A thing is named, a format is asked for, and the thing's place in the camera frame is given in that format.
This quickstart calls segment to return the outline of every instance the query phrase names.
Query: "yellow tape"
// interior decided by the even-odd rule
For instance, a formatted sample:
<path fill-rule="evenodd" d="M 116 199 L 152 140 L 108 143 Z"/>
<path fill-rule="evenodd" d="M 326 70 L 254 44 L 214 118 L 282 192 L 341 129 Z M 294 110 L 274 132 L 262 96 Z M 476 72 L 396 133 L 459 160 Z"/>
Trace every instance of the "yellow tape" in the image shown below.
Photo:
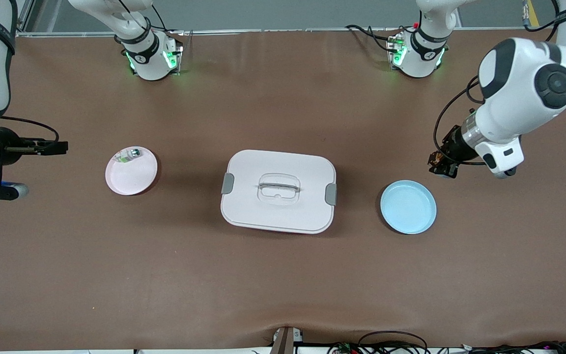
<path fill-rule="evenodd" d="M 540 27 L 537 12 L 534 10 L 534 6 L 532 6 L 532 0 L 528 0 L 528 6 L 530 7 L 530 25 L 532 25 L 532 27 Z"/>

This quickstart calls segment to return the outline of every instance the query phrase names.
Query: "silver metal cylinder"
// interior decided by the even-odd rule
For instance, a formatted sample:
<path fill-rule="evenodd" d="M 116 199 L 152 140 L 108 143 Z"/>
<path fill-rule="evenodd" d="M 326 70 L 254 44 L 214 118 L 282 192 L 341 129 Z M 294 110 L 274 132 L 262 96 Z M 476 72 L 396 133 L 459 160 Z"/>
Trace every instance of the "silver metal cylinder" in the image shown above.
<path fill-rule="evenodd" d="M 486 141 L 486 137 L 480 131 L 478 124 L 476 124 L 477 111 L 473 112 L 467 119 L 464 120 L 460 132 L 462 132 L 462 139 L 471 148 L 476 148 L 476 145 Z"/>

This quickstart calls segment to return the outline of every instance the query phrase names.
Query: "brown table surface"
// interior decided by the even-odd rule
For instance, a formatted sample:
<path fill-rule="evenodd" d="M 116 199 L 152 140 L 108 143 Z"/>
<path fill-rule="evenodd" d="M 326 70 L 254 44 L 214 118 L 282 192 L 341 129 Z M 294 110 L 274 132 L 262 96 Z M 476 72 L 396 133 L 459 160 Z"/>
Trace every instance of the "brown table surface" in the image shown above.
<path fill-rule="evenodd" d="M 390 71 L 352 33 L 196 36 L 182 75 L 153 83 L 128 73 L 111 38 L 20 39 L 8 113 L 54 126 L 70 151 L 4 170 L 31 191 L 0 202 L 0 350 L 261 346 L 282 325 L 306 341 L 379 329 L 433 346 L 566 340 L 566 111 L 525 136 L 515 177 L 427 172 L 438 113 L 513 35 L 526 33 L 456 32 L 425 79 Z M 458 101 L 439 135 L 472 106 Z M 104 168 L 132 145 L 162 172 L 148 193 L 122 197 Z M 246 148 L 330 159 L 332 226 L 306 236 L 227 224 L 222 177 Z M 378 197 L 399 179 L 435 196 L 426 233 L 380 219 Z"/>

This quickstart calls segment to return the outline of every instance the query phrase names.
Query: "green led light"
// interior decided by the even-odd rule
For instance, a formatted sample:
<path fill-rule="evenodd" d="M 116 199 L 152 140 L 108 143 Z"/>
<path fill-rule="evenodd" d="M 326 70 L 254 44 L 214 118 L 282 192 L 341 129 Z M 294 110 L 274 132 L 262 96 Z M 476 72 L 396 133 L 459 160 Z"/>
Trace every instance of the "green led light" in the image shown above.
<path fill-rule="evenodd" d="M 407 54 L 407 47 L 405 45 L 402 45 L 402 47 L 395 53 L 394 64 L 401 65 L 401 63 L 403 63 L 405 54 Z"/>
<path fill-rule="evenodd" d="M 132 63 L 132 58 L 130 58 L 130 54 L 128 54 L 128 52 L 126 52 L 126 58 L 128 58 L 128 62 L 130 63 L 130 69 L 132 69 L 133 71 L 136 71 L 135 65 L 134 65 L 134 63 Z"/>
<path fill-rule="evenodd" d="M 176 56 L 172 53 L 163 52 L 166 57 L 167 65 L 169 65 L 170 69 L 175 68 L 178 64 L 176 63 Z"/>
<path fill-rule="evenodd" d="M 436 62 L 436 67 L 438 67 L 438 65 L 440 65 L 440 62 L 442 61 L 442 54 L 445 53 L 445 49 L 443 48 L 443 50 L 440 52 L 440 54 L 438 54 L 438 61 Z"/>

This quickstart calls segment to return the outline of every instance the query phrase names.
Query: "black cable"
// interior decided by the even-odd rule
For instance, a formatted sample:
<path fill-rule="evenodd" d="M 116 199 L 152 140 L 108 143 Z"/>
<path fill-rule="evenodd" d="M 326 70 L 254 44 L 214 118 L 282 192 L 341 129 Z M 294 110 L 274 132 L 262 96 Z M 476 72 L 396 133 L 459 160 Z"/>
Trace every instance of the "black cable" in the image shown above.
<path fill-rule="evenodd" d="M 557 354 L 566 354 L 566 342 L 543 341 L 524 347 L 511 347 L 509 345 L 500 345 L 493 348 L 472 348 L 469 354 L 525 354 L 532 353 L 532 349 L 555 350 Z"/>
<path fill-rule="evenodd" d="M 331 346 L 329 347 L 329 349 L 326 351 L 326 354 L 331 354 L 331 351 L 332 351 L 334 348 L 337 348 L 337 347 L 338 347 L 338 344 L 339 344 L 339 343 L 333 343 L 333 345 L 331 345 Z"/>
<path fill-rule="evenodd" d="M 163 18 L 161 17 L 159 12 L 157 11 L 157 7 L 155 7 L 154 4 L 152 4 L 152 9 L 154 10 L 155 13 L 157 13 L 157 17 L 159 18 L 159 20 L 161 22 L 161 26 L 163 26 L 163 30 L 167 32 L 167 27 L 165 25 L 165 22 L 163 21 Z"/>
<path fill-rule="evenodd" d="M 454 98 L 452 98 L 451 101 L 449 101 L 449 103 L 447 103 L 447 105 L 443 108 L 442 112 L 440 112 L 440 114 L 438 115 L 438 119 L 436 119 L 436 125 L 434 125 L 434 146 L 436 146 L 438 152 L 440 152 L 444 157 L 446 157 L 450 161 L 453 161 L 454 163 L 465 164 L 470 166 L 482 166 L 485 165 L 485 163 L 470 163 L 469 161 L 458 161 L 456 159 L 452 159 L 447 154 L 445 154 L 444 151 L 442 151 L 440 145 L 438 144 L 438 138 L 436 137 L 436 135 L 438 135 L 438 126 L 440 125 L 440 119 L 442 119 L 442 116 L 445 115 L 445 112 L 449 109 L 449 107 L 451 107 L 451 105 L 453 105 L 454 102 L 456 102 L 460 97 L 462 97 L 462 95 L 465 94 L 467 90 L 472 89 L 473 87 L 475 87 L 474 84 L 461 90 L 459 94 L 457 94 Z"/>
<path fill-rule="evenodd" d="M 359 27 L 358 25 L 348 25 L 344 28 L 345 29 L 356 29 L 356 30 L 361 31 L 363 34 L 366 34 L 366 36 L 371 36 L 371 37 L 373 36 L 370 32 L 367 32 L 366 29 L 363 29 L 362 27 Z M 378 36 L 378 35 L 375 35 L 375 38 L 380 39 L 380 40 L 388 40 L 388 37 Z"/>
<path fill-rule="evenodd" d="M 475 99 L 475 98 L 473 98 L 473 96 L 471 96 L 471 88 L 476 87 L 477 85 L 479 85 L 479 80 L 478 80 L 478 76 L 475 75 L 471 79 L 471 81 L 469 81 L 469 83 L 467 83 L 467 97 L 471 100 L 471 102 L 479 103 L 480 105 L 483 105 L 486 102 L 485 99 Z"/>
<path fill-rule="evenodd" d="M 554 13 L 555 13 L 554 16 L 557 16 L 558 13 L 560 12 L 557 0 L 552 0 L 552 5 L 554 6 Z M 545 42 L 549 42 L 554 37 L 554 34 L 556 33 L 558 26 L 559 26 L 558 23 L 554 24 L 554 27 L 552 28 L 550 34 L 547 36 L 547 39 L 545 39 Z"/>
<path fill-rule="evenodd" d="M 400 348 L 400 349 L 406 350 L 407 352 L 409 352 L 409 354 L 414 354 L 408 347 L 403 347 L 403 348 Z"/>
<path fill-rule="evenodd" d="M 163 32 L 181 31 L 181 29 L 180 30 L 179 29 L 164 29 L 161 26 L 150 26 L 150 27 L 152 27 L 153 29 L 162 30 Z"/>
<path fill-rule="evenodd" d="M 119 0 L 119 4 L 121 4 L 121 6 L 124 7 L 124 9 L 126 10 L 126 12 L 127 12 L 128 14 L 130 14 L 130 17 L 132 17 L 132 20 L 133 20 L 135 23 L 137 23 L 137 25 L 139 25 L 139 27 L 141 27 L 143 30 L 146 30 L 146 28 L 143 27 L 143 26 L 141 26 L 141 23 L 139 23 L 139 21 L 137 21 L 137 20 L 135 19 L 135 16 L 132 15 L 132 13 L 130 12 L 130 9 L 126 6 L 126 4 L 124 4 L 124 2 L 123 2 L 122 0 Z"/>
<path fill-rule="evenodd" d="M 368 26 L 368 31 L 370 31 L 370 35 L 372 36 L 372 38 L 375 40 L 375 43 L 377 43 L 377 45 L 379 45 L 379 47 L 383 50 L 386 50 L 386 52 L 391 52 L 391 53 L 396 53 L 397 51 L 395 49 L 389 49 L 387 47 L 384 47 L 383 45 L 381 45 L 381 43 L 379 43 L 379 40 L 377 40 L 377 36 L 375 36 L 375 33 L 372 31 L 372 28 L 370 26 Z"/>
<path fill-rule="evenodd" d="M 52 141 L 51 143 L 49 143 L 45 146 L 36 147 L 34 149 L 36 151 L 42 151 L 42 150 L 46 150 L 47 148 L 51 148 L 52 146 L 58 144 L 58 140 L 60 139 L 60 135 L 58 134 L 58 132 L 54 128 L 50 127 L 47 124 L 39 123 L 38 121 L 33 121 L 33 120 L 30 120 L 30 119 L 14 118 L 14 117 L 6 117 L 6 116 L 1 117 L 0 119 L 20 121 L 22 123 L 29 123 L 29 124 L 33 124 L 33 125 L 38 125 L 39 127 L 43 127 L 47 130 L 50 130 L 52 133 L 54 133 L 54 136 L 55 136 L 54 141 Z"/>
<path fill-rule="evenodd" d="M 554 16 L 557 16 L 558 13 L 559 13 L 559 11 L 560 11 L 559 6 L 558 6 L 558 3 L 557 3 L 557 0 L 552 0 L 552 5 L 553 5 L 553 7 L 554 7 Z M 530 27 L 528 27 L 528 26 L 526 26 L 526 25 L 523 25 L 523 28 L 524 28 L 526 31 L 528 31 L 528 32 L 538 32 L 538 31 L 541 31 L 541 30 L 546 29 L 547 27 L 549 27 L 549 26 L 551 26 L 551 25 L 554 25 L 554 27 L 552 28 L 552 31 L 551 31 L 550 34 L 547 36 L 547 39 L 545 39 L 545 42 L 549 42 L 549 41 L 554 37 L 554 34 L 556 33 L 556 30 L 558 29 L 558 26 L 559 26 L 559 24 L 558 24 L 558 23 L 555 23 L 555 22 L 556 22 L 556 20 L 552 20 L 552 21 L 551 21 L 550 23 L 548 23 L 547 25 L 538 27 L 537 29 L 531 29 Z"/>
<path fill-rule="evenodd" d="M 422 21 L 423 21 L 423 12 L 419 10 L 418 11 L 418 27 L 416 27 L 413 31 L 407 30 L 407 29 L 410 28 L 410 26 L 408 26 L 408 27 L 399 26 L 399 29 L 406 31 L 407 33 L 416 33 L 416 32 L 418 32 L 418 29 L 421 27 Z"/>
<path fill-rule="evenodd" d="M 405 335 L 405 336 L 414 337 L 414 338 L 420 340 L 420 341 L 423 343 L 423 345 L 424 345 L 424 349 L 427 350 L 427 342 L 426 342 L 423 338 L 417 336 L 416 334 L 413 334 L 413 333 L 410 333 L 410 332 L 404 332 L 404 331 L 375 331 L 375 332 L 370 332 L 370 333 L 364 334 L 364 335 L 357 341 L 357 345 L 358 345 L 358 346 L 361 345 L 361 344 L 362 344 L 362 341 L 363 341 L 365 338 L 368 338 L 368 337 L 370 337 L 370 336 L 376 336 L 377 334 L 403 334 L 403 335 Z"/>

